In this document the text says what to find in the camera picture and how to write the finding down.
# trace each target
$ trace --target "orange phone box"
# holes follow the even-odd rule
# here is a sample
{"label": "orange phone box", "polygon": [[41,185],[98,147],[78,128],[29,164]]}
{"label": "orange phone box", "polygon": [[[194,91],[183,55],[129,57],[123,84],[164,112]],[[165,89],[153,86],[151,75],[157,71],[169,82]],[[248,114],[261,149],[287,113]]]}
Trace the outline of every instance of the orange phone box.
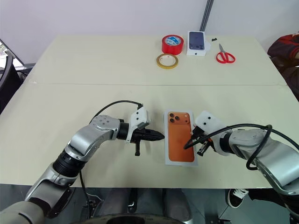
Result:
{"label": "orange phone box", "polygon": [[178,166],[197,166],[196,148],[184,149],[191,138],[193,114],[191,111],[167,110],[165,124],[165,164]]}

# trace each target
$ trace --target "red tape roll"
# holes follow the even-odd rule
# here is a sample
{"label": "red tape roll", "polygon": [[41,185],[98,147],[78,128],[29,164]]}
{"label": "red tape roll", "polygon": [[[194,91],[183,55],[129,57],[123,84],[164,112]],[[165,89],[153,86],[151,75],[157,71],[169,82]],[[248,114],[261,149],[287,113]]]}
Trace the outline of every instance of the red tape roll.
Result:
{"label": "red tape roll", "polygon": [[178,35],[167,35],[162,39],[162,51],[166,54],[178,55],[183,45],[184,39]]}

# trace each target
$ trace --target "scissors handle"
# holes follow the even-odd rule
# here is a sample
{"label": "scissors handle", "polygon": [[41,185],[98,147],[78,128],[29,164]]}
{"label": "scissors handle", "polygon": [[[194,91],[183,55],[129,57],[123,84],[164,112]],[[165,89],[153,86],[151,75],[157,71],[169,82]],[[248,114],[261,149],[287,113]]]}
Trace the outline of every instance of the scissors handle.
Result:
{"label": "scissors handle", "polygon": [[228,52],[219,52],[216,56],[216,60],[219,63],[222,63],[222,64],[234,63],[235,62],[235,57],[232,54],[228,53]]}

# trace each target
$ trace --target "yellow tape roll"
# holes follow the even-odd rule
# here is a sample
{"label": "yellow tape roll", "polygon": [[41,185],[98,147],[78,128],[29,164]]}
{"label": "yellow tape roll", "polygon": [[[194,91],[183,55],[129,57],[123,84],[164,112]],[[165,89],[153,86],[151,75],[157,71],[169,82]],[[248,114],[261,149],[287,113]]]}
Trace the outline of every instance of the yellow tape roll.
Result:
{"label": "yellow tape roll", "polygon": [[[172,59],[172,58],[174,62],[171,65],[164,65],[161,63],[162,59]],[[157,57],[157,64],[163,69],[173,69],[178,65],[178,58],[175,55],[171,55],[171,54],[161,54]]]}

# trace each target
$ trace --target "tape roll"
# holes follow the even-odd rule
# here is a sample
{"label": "tape roll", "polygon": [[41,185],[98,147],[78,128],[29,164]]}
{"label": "tape roll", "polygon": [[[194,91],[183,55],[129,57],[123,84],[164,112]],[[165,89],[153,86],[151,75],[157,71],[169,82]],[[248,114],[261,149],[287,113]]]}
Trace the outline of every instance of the tape roll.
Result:
{"label": "tape roll", "polygon": [[157,57],[157,64],[163,69],[173,69],[178,65],[178,58],[172,54],[161,54]]}
{"label": "tape roll", "polygon": [[166,54],[178,55],[183,45],[184,39],[178,35],[167,35],[162,39],[162,51]]}

